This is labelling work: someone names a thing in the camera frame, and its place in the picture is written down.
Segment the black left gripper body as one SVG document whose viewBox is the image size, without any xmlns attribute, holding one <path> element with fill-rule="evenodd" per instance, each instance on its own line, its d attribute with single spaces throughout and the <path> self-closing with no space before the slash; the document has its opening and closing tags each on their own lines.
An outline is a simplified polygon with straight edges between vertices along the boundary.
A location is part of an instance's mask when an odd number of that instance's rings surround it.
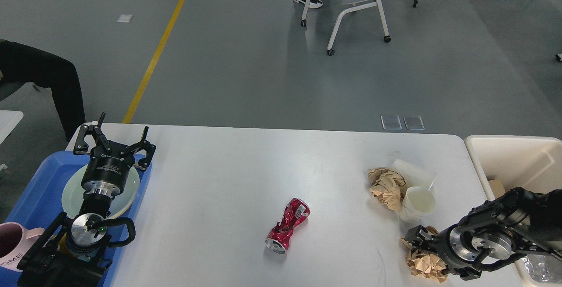
<svg viewBox="0 0 562 287">
<path fill-rule="evenodd" d="M 90 162 L 82 179 L 86 194 L 99 194 L 110 198 L 120 195 L 125 188 L 130 168 L 135 159 L 131 152 L 117 147 L 95 147 L 90 152 Z"/>
</svg>

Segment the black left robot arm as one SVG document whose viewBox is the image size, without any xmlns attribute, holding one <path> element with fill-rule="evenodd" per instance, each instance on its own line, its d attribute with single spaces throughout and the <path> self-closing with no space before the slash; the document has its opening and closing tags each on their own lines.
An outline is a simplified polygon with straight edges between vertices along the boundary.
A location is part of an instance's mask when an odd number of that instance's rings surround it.
<svg viewBox="0 0 562 287">
<path fill-rule="evenodd" d="M 132 145 L 107 139 L 104 118 L 102 113 L 96 124 L 82 125 L 74 145 L 74 155 L 90 157 L 80 180 L 78 212 L 59 213 L 23 255 L 19 287 L 96 287 L 112 265 L 106 250 L 135 239 L 133 220 L 111 217 L 111 205 L 130 186 L 132 172 L 149 168 L 156 145 L 147 139 L 148 126 Z"/>
</svg>

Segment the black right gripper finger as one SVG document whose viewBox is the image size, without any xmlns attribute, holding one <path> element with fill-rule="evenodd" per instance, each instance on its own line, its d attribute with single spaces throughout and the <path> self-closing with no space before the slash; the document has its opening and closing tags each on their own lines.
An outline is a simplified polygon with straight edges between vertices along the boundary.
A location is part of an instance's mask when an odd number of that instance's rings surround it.
<svg viewBox="0 0 562 287">
<path fill-rule="evenodd" d="M 462 280 L 469 281 L 474 279 L 479 279 L 482 275 L 482 270 L 475 269 L 473 267 L 462 267 L 462 268 L 454 268 L 454 267 L 447 267 L 447 273 L 452 275 L 459 276 Z"/>
<path fill-rule="evenodd" d="M 437 255 L 438 252 L 434 239 L 438 234 L 439 231 L 432 226 L 414 226 L 406 231 L 404 240 L 415 250 Z"/>
</svg>

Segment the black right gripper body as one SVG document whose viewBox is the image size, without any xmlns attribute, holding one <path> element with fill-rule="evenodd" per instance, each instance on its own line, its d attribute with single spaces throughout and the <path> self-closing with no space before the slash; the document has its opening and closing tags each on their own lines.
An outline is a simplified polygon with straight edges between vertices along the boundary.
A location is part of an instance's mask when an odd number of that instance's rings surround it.
<svg viewBox="0 0 562 287">
<path fill-rule="evenodd" d="M 439 257 L 447 267 L 462 268 L 472 265 L 472 248 L 463 242 L 457 227 L 448 227 L 434 239 Z"/>
</svg>

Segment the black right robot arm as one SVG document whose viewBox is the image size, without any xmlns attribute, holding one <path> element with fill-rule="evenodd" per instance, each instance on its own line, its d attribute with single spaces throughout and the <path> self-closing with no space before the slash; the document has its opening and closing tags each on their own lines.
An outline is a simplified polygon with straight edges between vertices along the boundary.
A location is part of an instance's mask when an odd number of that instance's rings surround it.
<svg viewBox="0 0 562 287">
<path fill-rule="evenodd" d="M 540 194 L 516 187 L 473 208 L 438 234 L 416 226 L 407 231 L 405 240 L 419 251 L 437 255 L 445 263 L 445 273 L 473 280 L 528 254 L 560 260 L 561 212 L 561 189 Z"/>
</svg>

